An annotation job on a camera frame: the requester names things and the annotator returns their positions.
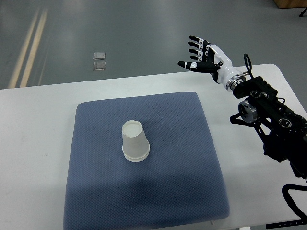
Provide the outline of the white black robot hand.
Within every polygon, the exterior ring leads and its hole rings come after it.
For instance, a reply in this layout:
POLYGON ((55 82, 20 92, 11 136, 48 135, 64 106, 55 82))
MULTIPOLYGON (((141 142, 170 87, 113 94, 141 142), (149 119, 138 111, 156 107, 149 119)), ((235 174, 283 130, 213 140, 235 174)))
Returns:
POLYGON ((192 72, 210 73, 216 83, 222 84, 230 92, 246 80, 244 74, 233 67, 232 61, 217 45, 196 36, 191 35, 189 38, 192 61, 179 61, 177 64, 180 67, 192 72))

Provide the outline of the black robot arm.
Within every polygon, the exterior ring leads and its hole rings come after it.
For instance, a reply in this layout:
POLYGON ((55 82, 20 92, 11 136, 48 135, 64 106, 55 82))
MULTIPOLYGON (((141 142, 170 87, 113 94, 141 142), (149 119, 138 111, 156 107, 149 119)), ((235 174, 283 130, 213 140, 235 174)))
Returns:
POLYGON ((236 98, 244 98, 232 124, 252 127, 263 142, 264 155, 282 162, 288 160, 298 178, 307 178, 307 121, 294 113, 277 96, 278 92, 258 76, 239 83, 233 89, 236 98))

